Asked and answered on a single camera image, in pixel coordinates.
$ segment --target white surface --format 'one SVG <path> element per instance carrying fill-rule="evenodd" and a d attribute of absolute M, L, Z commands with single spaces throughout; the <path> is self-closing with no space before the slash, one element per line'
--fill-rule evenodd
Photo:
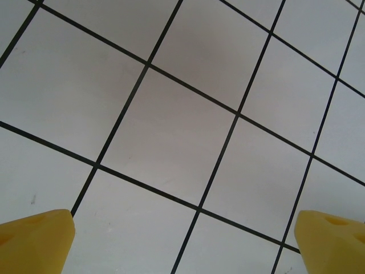
<path fill-rule="evenodd" d="M 186 0 L 153 63 L 237 109 L 266 37 L 218 0 Z"/>
<path fill-rule="evenodd" d="M 39 10 L 0 70 L 1 120 L 96 160 L 142 67 Z"/>
<path fill-rule="evenodd" d="M 64 273 L 169 273 L 194 211 L 98 171 Z"/>
<path fill-rule="evenodd" d="M 33 4 L 24 0 L 0 2 L 0 56 L 27 18 Z"/>
<path fill-rule="evenodd" d="M 0 224 L 71 210 L 91 167 L 0 128 Z"/>
<path fill-rule="evenodd" d="M 272 39 L 242 113 L 311 151 L 334 79 Z"/>
<path fill-rule="evenodd" d="M 177 0 L 45 0 L 56 11 L 148 59 Z"/>
<path fill-rule="evenodd" d="M 275 274 L 308 274 L 302 256 L 283 249 Z"/>
<path fill-rule="evenodd" d="M 270 273 L 278 247 L 200 214 L 177 273 Z"/>
<path fill-rule="evenodd" d="M 239 120 L 204 208 L 281 239 L 308 159 Z"/>
<path fill-rule="evenodd" d="M 275 33 L 337 74 L 356 15 L 345 0 L 290 0 Z"/>
<path fill-rule="evenodd" d="M 45 0 L 145 59 L 176 2 Z M 230 0 L 266 27 L 280 2 Z M 0 50 L 31 8 L 26 0 L 0 4 Z M 336 73 L 355 17 L 345 0 L 290 0 L 275 33 Z M 364 18 L 341 74 L 362 92 Z M 154 64 L 238 108 L 266 37 L 218 0 L 184 0 Z M 0 70 L 0 121 L 95 160 L 142 68 L 40 9 Z M 273 38 L 242 113 L 311 151 L 333 81 Z M 365 180 L 364 107 L 364 98 L 338 84 L 316 151 L 360 180 Z M 148 70 L 102 164 L 198 204 L 233 119 Z M 282 240 L 308 158 L 239 119 L 204 208 Z M 0 128 L 0 222 L 71 209 L 90 170 Z M 314 160 L 298 211 L 364 221 L 364 191 Z M 75 215 L 76 238 L 63 273 L 169 274 L 193 215 L 190 208 L 97 171 Z M 292 229 L 287 242 L 296 246 Z M 266 274 L 277 251 L 276 244 L 201 215 L 177 271 Z M 276 271 L 284 273 L 305 273 L 299 255 L 286 249 Z"/>
<path fill-rule="evenodd" d="M 294 220 L 300 210 L 316 210 L 328 214 L 365 221 L 365 187 L 313 160 L 298 203 Z M 286 243 L 298 247 L 292 223 Z"/>
<path fill-rule="evenodd" d="M 365 100 L 337 84 L 316 154 L 365 180 Z"/>
<path fill-rule="evenodd" d="M 149 70 L 102 164 L 198 204 L 233 118 Z"/>
<path fill-rule="evenodd" d="M 365 94 L 365 15 L 361 15 L 340 77 Z"/>

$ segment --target small mark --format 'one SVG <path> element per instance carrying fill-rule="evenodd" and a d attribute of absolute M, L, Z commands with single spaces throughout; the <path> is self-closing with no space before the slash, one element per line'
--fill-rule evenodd
<path fill-rule="evenodd" d="M 293 267 L 290 267 L 290 269 L 287 272 L 285 272 L 284 274 L 288 274 L 292 270 L 293 270 Z"/>
<path fill-rule="evenodd" d="M 35 199 L 37 198 L 37 195 L 36 194 L 34 194 L 33 195 L 33 199 L 32 199 L 32 201 L 30 202 L 30 204 L 35 204 Z"/>

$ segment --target yellow foam pad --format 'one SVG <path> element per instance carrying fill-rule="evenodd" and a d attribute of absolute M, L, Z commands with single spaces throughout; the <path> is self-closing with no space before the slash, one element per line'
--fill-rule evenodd
<path fill-rule="evenodd" d="M 294 233 L 309 274 L 365 274 L 365 224 L 301 211 Z"/>
<path fill-rule="evenodd" d="M 0 225 L 0 273 L 60 274 L 75 237 L 69 210 Z"/>

